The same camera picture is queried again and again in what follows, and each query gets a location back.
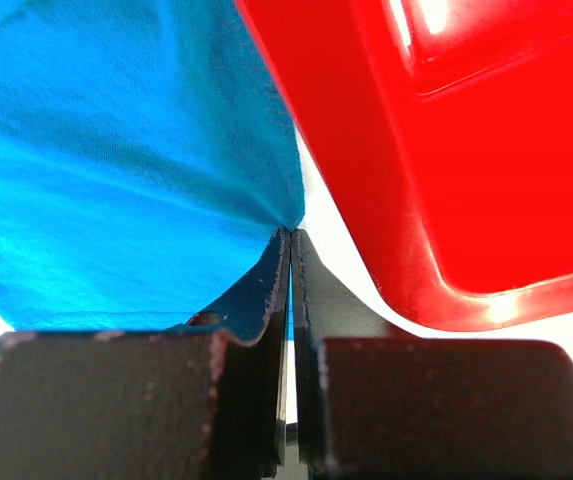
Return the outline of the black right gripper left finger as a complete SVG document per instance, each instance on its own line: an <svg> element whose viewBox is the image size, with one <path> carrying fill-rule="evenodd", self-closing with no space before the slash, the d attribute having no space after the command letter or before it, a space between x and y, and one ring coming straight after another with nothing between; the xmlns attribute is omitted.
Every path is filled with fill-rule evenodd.
<svg viewBox="0 0 573 480"><path fill-rule="evenodd" d="M263 479L284 460L290 235L188 323L0 336L0 479Z"/></svg>

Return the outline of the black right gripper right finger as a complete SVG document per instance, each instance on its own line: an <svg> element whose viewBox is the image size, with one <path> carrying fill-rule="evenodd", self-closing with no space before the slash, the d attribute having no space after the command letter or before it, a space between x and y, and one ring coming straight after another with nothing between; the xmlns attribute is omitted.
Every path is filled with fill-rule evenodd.
<svg viewBox="0 0 573 480"><path fill-rule="evenodd" d="M291 237L298 446L313 479L573 479L573 362L544 341L424 339Z"/></svg>

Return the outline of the blue t shirt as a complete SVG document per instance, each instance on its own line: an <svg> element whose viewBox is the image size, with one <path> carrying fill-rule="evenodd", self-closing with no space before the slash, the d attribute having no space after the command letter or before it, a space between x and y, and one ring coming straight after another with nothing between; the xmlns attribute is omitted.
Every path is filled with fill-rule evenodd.
<svg viewBox="0 0 573 480"><path fill-rule="evenodd" d="M293 121L231 1L0 1L0 317L186 321L305 212Z"/></svg>

